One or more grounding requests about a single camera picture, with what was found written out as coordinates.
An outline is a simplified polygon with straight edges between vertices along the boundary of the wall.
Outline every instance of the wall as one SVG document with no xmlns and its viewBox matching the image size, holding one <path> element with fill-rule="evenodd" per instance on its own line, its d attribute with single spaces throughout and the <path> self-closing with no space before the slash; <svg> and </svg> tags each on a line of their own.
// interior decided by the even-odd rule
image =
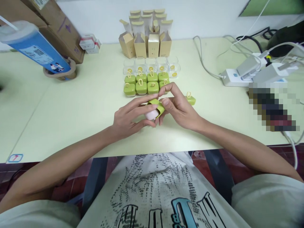
<svg viewBox="0 0 304 228">
<path fill-rule="evenodd" d="M 80 0 L 60 1 L 58 5 L 81 34 L 93 33 L 101 43 L 118 43 L 124 32 L 119 19 L 129 21 L 130 10 L 165 8 L 173 19 L 172 39 L 244 35 L 256 17 L 238 17 L 248 0 Z M 303 15 L 262 16 L 251 33 L 267 26 L 288 26 Z M 0 50 L 6 48 L 0 43 Z"/>
</svg>

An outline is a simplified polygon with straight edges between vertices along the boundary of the pixelated area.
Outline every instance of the pixelated area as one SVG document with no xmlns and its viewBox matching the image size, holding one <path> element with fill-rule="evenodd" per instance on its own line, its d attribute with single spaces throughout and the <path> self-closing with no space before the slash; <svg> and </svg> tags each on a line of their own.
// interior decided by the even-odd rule
<svg viewBox="0 0 304 228">
<path fill-rule="evenodd" d="M 288 99 L 294 101 L 293 104 L 300 103 L 295 94 L 288 93 L 286 88 L 280 88 L 279 94 L 275 93 L 273 88 L 249 88 L 249 104 L 253 105 L 258 119 L 262 121 L 263 126 L 266 126 L 267 131 L 300 130 L 287 109 L 284 109 L 280 94 L 287 94 Z"/>
</svg>

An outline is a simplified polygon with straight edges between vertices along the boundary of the yellow handle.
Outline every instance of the yellow handle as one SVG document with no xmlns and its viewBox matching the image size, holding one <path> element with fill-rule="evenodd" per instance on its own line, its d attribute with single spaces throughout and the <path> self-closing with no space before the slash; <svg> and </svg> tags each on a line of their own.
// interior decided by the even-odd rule
<svg viewBox="0 0 304 228">
<path fill-rule="evenodd" d="M 142 85 L 143 85 L 143 80 L 142 80 L 142 79 L 139 79 L 139 80 L 138 80 L 138 84 L 139 84 L 140 86 L 142 86 Z"/>
</svg>

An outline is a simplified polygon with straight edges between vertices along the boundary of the finger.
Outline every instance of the finger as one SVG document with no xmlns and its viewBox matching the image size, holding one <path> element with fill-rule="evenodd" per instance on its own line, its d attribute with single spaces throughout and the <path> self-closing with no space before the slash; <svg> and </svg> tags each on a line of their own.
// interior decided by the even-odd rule
<svg viewBox="0 0 304 228">
<path fill-rule="evenodd" d="M 170 91 L 174 97 L 176 98 L 185 98 L 183 93 L 180 91 L 180 89 L 177 87 L 177 85 L 174 82 L 171 82 L 169 84 L 164 85 L 158 93 L 158 96 L 161 97 L 165 94 L 166 91 Z"/>
<path fill-rule="evenodd" d="M 173 117 L 178 114 L 179 110 L 174 106 L 169 98 L 164 98 L 161 103 L 165 107 L 165 110 Z"/>
<path fill-rule="evenodd" d="M 141 128 L 145 127 L 145 126 L 151 126 L 153 128 L 156 127 L 155 123 L 151 120 L 141 120 L 138 123 L 134 124 L 133 129 L 135 130 L 135 132 L 138 132 Z"/>
<path fill-rule="evenodd" d="M 148 112 L 151 112 L 155 110 L 158 107 L 157 104 L 148 104 L 142 107 L 136 107 L 133 110 L 131 110 L 129 113 L 127 113 L 127 117 L 130 120 L 134 120 L 140 115 L 146 114 Z"/>
<path fill-rule="evenodd" d="M 165 115 L 167 115 L 168 112 L 167 111 L 164 111 L 164 113 L 159 117 L 159 125 L 161 126 L 162 123 L 164 122 L 164 118 L 165 118 Z"/>
<path fill-rule="evenodd" d="M 128 113 L 129 111 L 133 110 L 134 108 L 138 107 L 139 105 L 146 103 L 155 98 L 158 98 L 158 94 L 150 94 L 147 96 L 135 98 L 123 107 L 124 112 Z"/>
</svg>

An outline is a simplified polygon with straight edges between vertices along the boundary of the white t-shirt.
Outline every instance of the white t-shirt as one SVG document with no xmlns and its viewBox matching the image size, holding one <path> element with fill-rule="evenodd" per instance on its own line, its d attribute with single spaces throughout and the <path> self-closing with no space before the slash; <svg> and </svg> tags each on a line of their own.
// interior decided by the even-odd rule
<svg viewBox="0 0 304 228">
<path fill-rule="evenodd" d="M 304 183 L 263 174 L 237 184 L 232 191 L 234 209 L 187 152 L 126 156 L 80 223 L 72 205 L 37 200 L 2 213 L 0 228 L 290 228 L 300 223 Z"/>
</svg>

